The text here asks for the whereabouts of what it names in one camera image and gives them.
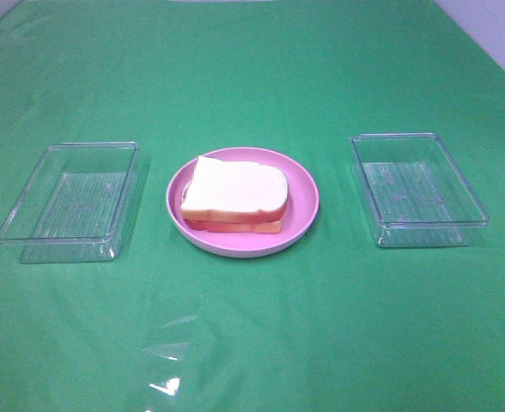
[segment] pink plate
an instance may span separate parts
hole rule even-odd
[[[319,192],[312,176],[302,165],[266,148],[222,148],[204,155],[223,161],[257,161],[278,167],[289,181],[290,202],[280,233],[212,233],[190,229],[182,218],[180,205],[182,192],[192,178],[197,161],[193,159],[168,184],[167,209],[178,230],[194,245],[231,258],[257,258],[289,247],[308,230],[318,212]]]

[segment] clear plastic container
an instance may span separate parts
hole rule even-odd
[[[112,260],[128,235],[135,142],[46,148],[0,229],[22,263]]]
[[[353,171],[380,247],[464,246],[489,217],[433,133],[350,139]]]

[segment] white bread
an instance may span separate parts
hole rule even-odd
[[[199,230],[277,233],[281,222],[261,224],[282,219],[288,196],[287,179],[276,167],[199,156],[181,211]]]

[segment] green cloth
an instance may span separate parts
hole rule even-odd
[[[396,131],[440,135],[482,245],[374,244],[349,138]],[[121,256],[0,246],[0,410],[505,411],[505,73],[437,5],[29,0],[0,21],[0,226],[47,145],[129,140],[149,172]],[[235,146],[316,179],[289,249],[219,257],[173,225],[179,167]]]

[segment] plastic container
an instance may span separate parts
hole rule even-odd
[[[137,187],[136,142],[46,148],[0,229],[22,263],[115,259]]]
[[[353,171],[380,247],[470,245],[489,217],[433,133],[350,139]]]

